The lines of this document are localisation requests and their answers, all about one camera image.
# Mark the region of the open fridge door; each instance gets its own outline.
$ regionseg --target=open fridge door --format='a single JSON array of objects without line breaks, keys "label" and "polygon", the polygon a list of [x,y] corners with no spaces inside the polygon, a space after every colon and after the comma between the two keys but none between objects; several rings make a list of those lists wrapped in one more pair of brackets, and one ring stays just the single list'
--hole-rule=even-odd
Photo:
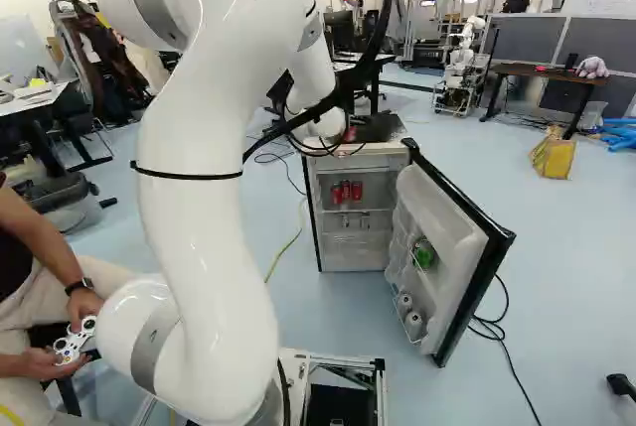
[{"label": "open fridge door", "polygon": [[443,367],[490,286],[515,234],[483,213],[420,153],[397,176],[385,277],[409,340]]}]

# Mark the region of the light blue floor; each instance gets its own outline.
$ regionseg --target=light blue floor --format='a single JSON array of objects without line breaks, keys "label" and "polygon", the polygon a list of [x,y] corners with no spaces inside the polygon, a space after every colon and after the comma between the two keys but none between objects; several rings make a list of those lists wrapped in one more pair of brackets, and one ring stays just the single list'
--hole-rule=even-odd
[{"label": "light blue floor", "polygon": [[[544,424],[636,424],[636,408],[616,402],[604,383],[617,371],[636,378],[636,155],[609,154],[583,140],[570,181],[541,179],[528,153],[542,133],[435,115],[427,93],[383,91],[389,96],[384,107],[407,120],[423,154],[518,235],[500,271],[512,297],[504,327]],[[72,243],[78,253],[152,272],[158,266],[144,241],[128,168],[136,132],[137,126],[111,132],[116,160],[86,171],[119,205]],[[299,158],[289,164],[302,184]],[[300,197],[281,164],[249,162],[242,187],[248,242],[264,272],[297,228]],[[255,215],[263,207],[268,216]],[[448,367],[437,369],[406,341],[382,274],[318,273],[308,222],[269,288],[285,346],[387,359],[392,425],[534,424],[499,346],[467,333]],[[493,284],[479,313],[495,317],[502,307],[501,289]],[[96,387],[86,404],[116,426],[130,423],[142,398],[136,386],[109,371],[96,386],[80,387]],[[158,411],[150,425],[167,426],[167,418]]]},{"label": "light blue floor", "polygon": [[432,88],[436,83],[441,81],[441,76],[430,73],[406,71],[400,67],[399,64],[386,64],[383,72],[380,74],[380,80]]}]

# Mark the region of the beige pants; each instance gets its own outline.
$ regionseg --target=beige pants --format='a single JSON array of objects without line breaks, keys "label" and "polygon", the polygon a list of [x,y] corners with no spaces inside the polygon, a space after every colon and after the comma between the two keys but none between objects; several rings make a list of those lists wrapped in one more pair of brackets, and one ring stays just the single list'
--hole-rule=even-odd
[{"label": "beige pants", "polygon": [[[104,299],[132,277],[120,267],[89,257],[79,257],[79,265],[84,275],[92,279],[96,293]],[[58,279],[34,262],[27,281],[0,303],[0,354],[22,353],[29,346],[26,329],[67,322],[68,300]],[[35,379],[0,378],[0,405],[19,416],[26,426],[101,424],[53,411],[40,382]],[[13,424],[0,414],[0,426]]]}]

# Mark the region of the black desk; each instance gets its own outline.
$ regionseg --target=black desk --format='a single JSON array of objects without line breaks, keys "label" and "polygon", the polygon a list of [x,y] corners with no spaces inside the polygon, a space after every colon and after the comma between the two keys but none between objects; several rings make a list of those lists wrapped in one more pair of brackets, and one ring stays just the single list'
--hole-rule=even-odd
[{"label": "black desk", "polygon": [[0,117],[9,117],[11,123],[19,126],[22,136],[31,145],[33,154],[42,161],[47,169],[47,175],[51,178],[60,178],[67,172],[80,171],[112,161],[111,156],[93,159],[81,143],[80,135],[70,123],[64,123],[65,132],[81,155],[83,163],[67,169],[55,149],[51,147],[39,120],[43,117],[51,117],[52,106],[60,100],[60,95],[68,86],[68,83],[58,84],[58,95],[39,103],[28,104],[23,100],[13,100],[0,104]]},{"label": "black desk", "polygon": [[[352,70],[356,63],[360,60],[362,54],[358,53],[336,53],[333,57],[334,62],[334,71],[337,75],[346,74],[348,71]],[[376,57],[376,61],[373,65],[373,76],[371,78],[371,114],[378,113],[379,104],[378,99],[380,98],[380,73],[382,73],[383,67],[386,64],[394,62],[397,56],[389,55],[389,54],[379,54]],[[352,83],[358,80],[348,80],[349,83],[344,83],[344,86],[351,85]],[[354,110],[354,96],[355,89],[354,88],[346,88],[350,92],[347,94],[347,98],[349,98],[350,102],[350,110]]]},{"label": "black desk", "polygon": [[488,104],[488,111],[484,116],[481,117],[479,121],[489,120],[499,113],[499,111],[495,109],[495,105],[497,103],[499,90],[501,89],[504,78],[506,78],[508,75],[539,76],[541,78],[548,78],[550,80],[569,81],[572,83],[583,85],[585,87],[585,92],[583,93],[580,109],[576,112],[574,118],[572,119],[572,122],[563,134],[563,140],[569,140],[576,132],[576,126],[578,125],[581,116],[583,116],[585,107],[587,106],[587,103],[591,99],[592,93],[594,92],[594,88],[596,86],[607,85],[607,78],[596,78],[594,80],[590,80],[588,78],[581,78],[580,76],[576,76],[574,73],[568,71],[558,71],[554,69],[549,71],[537,71],[537,66],[533,66],[530,64],[499,64],[497,66],[491,67],[490,70],[497,74],[497,82],[495,83],[495,89],[490,99],[490,103]]}]

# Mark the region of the white controller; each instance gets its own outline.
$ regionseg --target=white controller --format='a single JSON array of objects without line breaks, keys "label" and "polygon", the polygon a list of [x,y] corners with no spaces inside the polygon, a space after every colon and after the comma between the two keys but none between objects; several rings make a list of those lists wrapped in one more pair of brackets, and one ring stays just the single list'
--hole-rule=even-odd
[{"label": "white controller", "polygon": [[92,338],[96,325],[97,317],[90,315],[81,321],[81,330],[76,334],[71,332],[71,326],[67,327],[68,335],[53,342],[53,350],[62,357],[56,366],[72,363],[80,357],[81,347]]}]

